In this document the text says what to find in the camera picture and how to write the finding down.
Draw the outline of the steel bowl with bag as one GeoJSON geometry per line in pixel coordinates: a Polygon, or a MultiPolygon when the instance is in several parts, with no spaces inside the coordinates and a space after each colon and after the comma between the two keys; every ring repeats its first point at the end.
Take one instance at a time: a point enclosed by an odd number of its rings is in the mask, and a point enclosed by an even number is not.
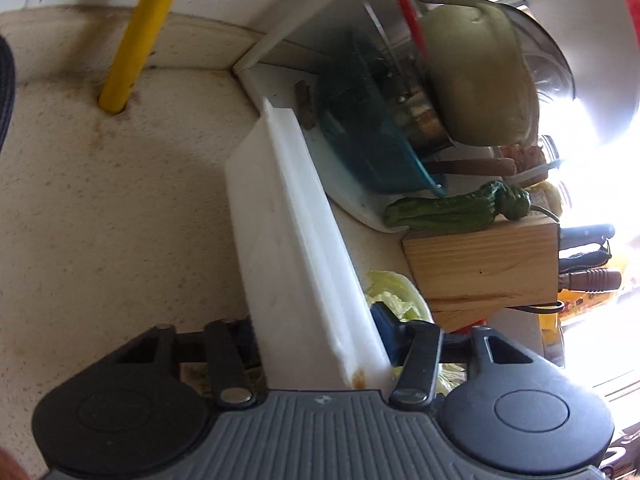
{"type": "Polygon", "coordinates": [[[544,102],[574,100],[574,75],[555,40],[524,11],[504,3],[499,6],[516,32],[539,99],[544,102]]]}

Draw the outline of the green pepper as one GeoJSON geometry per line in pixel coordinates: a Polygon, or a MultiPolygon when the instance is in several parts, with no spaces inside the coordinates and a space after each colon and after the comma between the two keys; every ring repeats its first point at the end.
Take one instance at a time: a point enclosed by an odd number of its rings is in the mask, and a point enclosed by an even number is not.
{"type": "Polygon", "coordinates": [[[551,210],[534,205],[524,188],[490,181],[474,192],[457,196],[401,198],[385,208],[382,220],[388,228],[406,226],[429,236],[441,236],[484,231],[498,216],[520,221],[532,211],[560,222],[551,210]]]}

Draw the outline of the wooden knife block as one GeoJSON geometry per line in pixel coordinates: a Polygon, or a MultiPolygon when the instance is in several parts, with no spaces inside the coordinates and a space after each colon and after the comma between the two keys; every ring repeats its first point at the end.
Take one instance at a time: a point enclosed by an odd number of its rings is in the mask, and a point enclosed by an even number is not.
{"type": "Polygon", "coordinates": [[[504,308],[558,299],[559,226],[548,218],[498,219],[466,234],[411,232],[402,249],[435,323],[449,333],[504,308]]]}

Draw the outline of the yellow detergent jug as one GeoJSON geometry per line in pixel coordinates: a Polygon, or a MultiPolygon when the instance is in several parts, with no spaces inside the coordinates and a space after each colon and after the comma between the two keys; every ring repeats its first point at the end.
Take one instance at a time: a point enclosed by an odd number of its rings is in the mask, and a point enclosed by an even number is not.
{"type": "Polygon", "coordinates": [[[588,313],[589,311],[604,306],[609,301],[620,296],[623,287],[615,292],[572,292],[571,290],[561,290],[558,299],[564,304],[563,311],[559,314],[562,323],[568,322],[571,318],[588,313]]]}

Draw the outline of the steel pot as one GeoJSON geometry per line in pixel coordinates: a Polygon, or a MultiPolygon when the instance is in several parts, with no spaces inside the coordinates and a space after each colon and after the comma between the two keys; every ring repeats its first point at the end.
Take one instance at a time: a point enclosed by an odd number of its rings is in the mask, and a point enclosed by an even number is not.
{"type": "Polygon", "coordinates": [[[368,0],[359,0],[382,42],[381,53],[371,62],[370,72],[393,121],[420,158],[450,148],[452,142],[420,79],[416,63],[402,64],[390,38],[368,0]]]}

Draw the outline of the white dish rack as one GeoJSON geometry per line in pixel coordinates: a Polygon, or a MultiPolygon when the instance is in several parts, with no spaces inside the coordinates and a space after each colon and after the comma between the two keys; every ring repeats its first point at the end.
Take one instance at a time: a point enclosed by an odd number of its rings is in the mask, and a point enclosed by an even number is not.
{"type": "Polygon", "coordinates": [[[235,67],[259,107],[296,116],[321,183],[377,231],[406,195],[521,183],[503,148],[578,101],[612,138],[639,105],[625,0],[306,0],[235,67]]]}

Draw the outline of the olive green colander bowl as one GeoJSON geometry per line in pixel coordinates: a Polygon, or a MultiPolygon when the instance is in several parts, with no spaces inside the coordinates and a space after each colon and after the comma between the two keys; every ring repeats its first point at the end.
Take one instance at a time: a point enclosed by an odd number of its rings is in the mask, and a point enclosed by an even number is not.
{"type": "Polygon", "coordinates": [[[520,40],[488,0],[419,0],[426,70],[450,138],[472,146],[537,141],[539,102],[520,40]]]}

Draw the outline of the teal plastic basin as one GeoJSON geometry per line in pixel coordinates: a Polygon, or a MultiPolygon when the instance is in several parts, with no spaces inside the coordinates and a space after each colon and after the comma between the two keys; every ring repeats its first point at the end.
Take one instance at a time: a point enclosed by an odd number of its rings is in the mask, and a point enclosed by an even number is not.
{"type": "Polygon", "coordinates": [[[316,111],[332,150],[369,191],[397,195],[428,191],[446,195],[413,151],[370,72],[381,51],[366,36],[348,32],[317,81],[316,111]]]}

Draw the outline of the napa cabbage leaves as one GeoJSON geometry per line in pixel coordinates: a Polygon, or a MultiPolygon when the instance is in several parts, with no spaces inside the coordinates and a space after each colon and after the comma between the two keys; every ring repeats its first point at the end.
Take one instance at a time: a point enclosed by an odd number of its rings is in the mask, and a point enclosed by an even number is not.
{"type": "MultiPolygon", "coordinates": [[[[370,270],[367,277],[368,287],[364,290],[364,296],[369,307],[382,302],[400,322],[434,322],[426,300],[404,274],[370,270]]],[[[465,372],[460,365],[440,364],[436,392],[446,396],[454,388],[461,386],[464,381],[465,372]]]]}

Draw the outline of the black handled knife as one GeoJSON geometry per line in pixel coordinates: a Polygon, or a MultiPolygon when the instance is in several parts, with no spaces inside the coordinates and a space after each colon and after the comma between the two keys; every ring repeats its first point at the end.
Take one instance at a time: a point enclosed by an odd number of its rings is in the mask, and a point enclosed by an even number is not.
{"type": "Polygon", "coordinates": [[[572,226],[559,230],[559,250],[567,250],[592,244],[602,245],[615,235],[610,224],[572,226]]]}

